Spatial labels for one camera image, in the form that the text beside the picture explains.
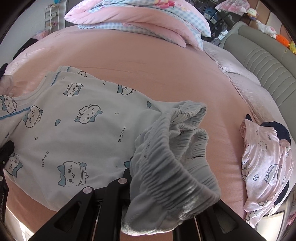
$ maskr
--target blue gingham fabric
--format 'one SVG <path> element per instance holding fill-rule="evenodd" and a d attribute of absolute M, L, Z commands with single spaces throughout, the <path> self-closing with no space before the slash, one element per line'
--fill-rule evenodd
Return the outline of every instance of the blue gingham fabric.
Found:
<path fill-rule="evenodd" d="M 88 29 L 88 28 L 114 29 L 114 30 L 129 32 L 129 33 L 149 35 L 149 36 L 157 37 L 160 39 L 164 39 L 164 40 L 171 42 L 173 44 L 177 44 L 174 41 L 172 41 L 171 39 L 168 39 L 167 37 L 165 37 L 161 34 L 156 34 L 156 33 L 153 33 L 152 31 L 147 30 L 147 29 L 140 28 L 137 26 L 133 26 L 131 24 L 126 24 L 126 23 L 105 22 L 105 23 L 96 23 L 96 24 L 80 24 L 80 25 L 78 25 L 78 28 L 80 28 L 80 29 Z"/>
<path fill-rule="evenodd" d="M 168 7 L 168 8 L 161 8 L 160 5 L 155 5 L 158 1 L 156 0 L 104 0 L 94 6 L 90 13 L 99 11 L 102 7 L 148 7 L 148 8 L 155 8 L 162 12 L 165 12 L 178 20 L 182 19 L 182 22 L 190 23 L 194 26 L 203 36 L 211 37 L 211 31 L 209 30 L 209 25 L 207 21 L 204 19 L 202 15 L 197 16 L 195 13 L 191 11 L 184 11 L 182 8 L 176 7 Z"/>

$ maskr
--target metal screw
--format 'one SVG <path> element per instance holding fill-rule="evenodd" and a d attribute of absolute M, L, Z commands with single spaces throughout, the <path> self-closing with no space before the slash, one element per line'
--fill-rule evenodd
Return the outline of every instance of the metal screw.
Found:
<path fill-rule="evenodd" d="M 83 192 L 84 192 L 85 194 L 89 194 L 89 193 L 92 192 L 92 188 L 90 188 L 90 187 L 86 187 L 86 188 L 83 189 Z"/>
<path fill-rule="evenodd" d="M 119 184 L 125 184 L 125 183 L 127 183 L 128 182 L 128 180 L 126 180 L 125 178 L 120 178 L 120 179 L 118 179 L 118 183 Z"/>

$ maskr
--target plush toy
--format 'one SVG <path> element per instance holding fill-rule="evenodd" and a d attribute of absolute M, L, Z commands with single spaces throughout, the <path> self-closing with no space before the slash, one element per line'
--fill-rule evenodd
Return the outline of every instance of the plush toy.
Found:
<path fill-rule="evenodd" d="M 277 34 L 276 35 L 276 40 L 279 41 L 285 47 L 289 48 L 290 43 L 289 43 L 289 40 L 285 36 L 283 36 L 281 34 Z"/>
<path fill-rule="evenodd" d="M 259 20 L 257 20 L 256 22 L 257 22 L 257 27 L 261 32 L 268 34 L 270 37 L 273 37 L 274 39 L 276 39 L 277 33 L 273 27 L 267 26 L 261 23 Z"/>
<path fill-rule="evenodd" d="M 290 43 L 290 50 L 291 50 L 293 53 L 296 53 L 296 45 L 295 45 L 294 41 Z"/>
<path fill-rule="evenodd" d="M 253 21 L 256 21 L 256 18 L 258 17 L 258 13 L 257 13 L 257 11 L 255 9 L 249 8 L 247 10 L 247 14 L 248 14 L 250 19 L 252 19 Z"/>

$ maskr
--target mattress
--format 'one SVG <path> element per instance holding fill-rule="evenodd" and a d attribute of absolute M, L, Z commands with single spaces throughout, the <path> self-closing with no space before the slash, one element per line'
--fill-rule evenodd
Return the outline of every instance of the mattress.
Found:
<path fill-rule="evenodd" d="M 99 79 L 131 87 L 157 101 L 204 102 L 208 111 L 200 127 L 209 134 L 207 161 L 218 179 L 221 199 L 240 217 L 245 217 L 246 189 L 241 177 L 243 140 L 239 126 L 250 111 L 205 52 L 141 34 L 80 30 L 72 26 L 38 41 L 8 66 L 6 74 L 14 78 L 14 96 L 35 90 L 44 75 L 60 65 L 73 66 Z M 54 212 L 31 199 L 8 178 L 7 182 L 8 208 L 36 232 Z M 158 238 L 171 240 L 172 236 L 171 233 L 153 236 L 153 240 Z"/>

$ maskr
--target gray upholstered headboard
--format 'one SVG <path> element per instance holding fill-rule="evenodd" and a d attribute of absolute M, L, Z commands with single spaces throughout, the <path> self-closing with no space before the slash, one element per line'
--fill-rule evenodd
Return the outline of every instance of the gray upholstered headboard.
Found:
<path fill-rule="evenodd" d="M 267 34 L 238 22 L 220 47 L 257 76 L 296 139 L 296 55 Z"/>

